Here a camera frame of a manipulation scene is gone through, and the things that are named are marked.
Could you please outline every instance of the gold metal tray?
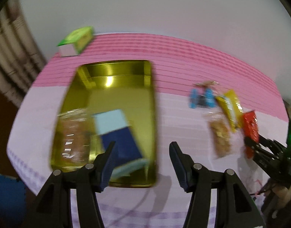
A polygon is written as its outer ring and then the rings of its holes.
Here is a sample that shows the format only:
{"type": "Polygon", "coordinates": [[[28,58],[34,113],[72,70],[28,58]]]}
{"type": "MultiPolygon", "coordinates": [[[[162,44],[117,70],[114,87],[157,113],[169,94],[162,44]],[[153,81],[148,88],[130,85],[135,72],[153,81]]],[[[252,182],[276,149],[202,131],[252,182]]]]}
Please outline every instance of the gold metal tray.
{"type": "MultiPolygon", "coordinates": [[[[91,114],[121,109],[140,152],[150,161],[147,169],[140,169],[130,176],[110,181],[110,186],[144,188],[156,181],[156,113],[155,93],[151,63],[145,60],[120,60],[82,65],[64,98],[60,113],[87,108],[91,114]]],[[[92,134],[89,162],[103,152],[101,139],[94,124],[89,122],[92,134]]],[[[52,145],[52,169],[65,172],[82,167],[62,159],[62,128],[58,119],[52,145]]]]}

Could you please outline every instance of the red snack package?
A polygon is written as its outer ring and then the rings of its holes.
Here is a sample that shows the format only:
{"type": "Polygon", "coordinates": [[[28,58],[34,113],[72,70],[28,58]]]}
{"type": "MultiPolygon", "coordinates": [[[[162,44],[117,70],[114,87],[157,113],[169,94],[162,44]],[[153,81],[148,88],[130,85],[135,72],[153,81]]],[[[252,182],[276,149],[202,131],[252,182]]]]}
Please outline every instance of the red snack package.
{"type": "MultiPolygon", "coordinates": [[[[244,113],[242,117],[243,117],[244,135],[250,137],[256,143],[259,143],[259,133],[258,133],[258,126],[257,126],[257,119],[256,119],[255,111],[244,113]]],[[[245,152],[248,159],[254,156],[254,150],[250,148],[249,146],[246,147],[245,152]]]]}

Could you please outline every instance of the curtain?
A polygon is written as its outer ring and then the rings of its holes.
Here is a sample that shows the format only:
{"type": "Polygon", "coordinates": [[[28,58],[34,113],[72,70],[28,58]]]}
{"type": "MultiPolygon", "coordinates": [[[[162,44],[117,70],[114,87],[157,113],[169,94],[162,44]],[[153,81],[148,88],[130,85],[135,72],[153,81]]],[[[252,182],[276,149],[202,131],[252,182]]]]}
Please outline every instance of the curtain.
{"type": "Polygon", "coordinates": [[[19,107],[45,64],[19,0],[8,0],[0,11],[0,92],[19,107]]]}

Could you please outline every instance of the plastic bag of nuts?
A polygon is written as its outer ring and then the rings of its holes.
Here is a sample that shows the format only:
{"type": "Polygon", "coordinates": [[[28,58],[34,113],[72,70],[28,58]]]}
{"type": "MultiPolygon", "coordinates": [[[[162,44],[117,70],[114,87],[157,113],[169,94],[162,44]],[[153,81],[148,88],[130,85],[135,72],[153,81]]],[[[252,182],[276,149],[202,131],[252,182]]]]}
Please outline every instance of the plastic bag of nuts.
{"type": "Polygon", "coordinates": [[[215,152],[217,156],[224,157],[231,153],[230,133],[225,124],[223,114],[209,113],[210,128],[213,132],[215,152]]]}
{"type": "Polygon", "coordinates": [[[70,163],[87,163],[90,153],[90,132],[86,109],[75,109],[59,115],[62,125],[62,158],[70,163]]]}

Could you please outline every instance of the white wall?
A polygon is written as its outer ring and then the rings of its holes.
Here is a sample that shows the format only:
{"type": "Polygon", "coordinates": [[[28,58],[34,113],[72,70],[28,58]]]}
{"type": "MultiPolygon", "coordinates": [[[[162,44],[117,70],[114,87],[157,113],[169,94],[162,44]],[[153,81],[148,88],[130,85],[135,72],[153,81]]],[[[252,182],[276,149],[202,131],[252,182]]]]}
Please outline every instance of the white wall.
{"type": "Polygon", "coordinates": [[[21,0],[46,58],[70,31],[143,32],[195,41],[255,66],[291,97],[291,18],[279,0],[21,0]]]}

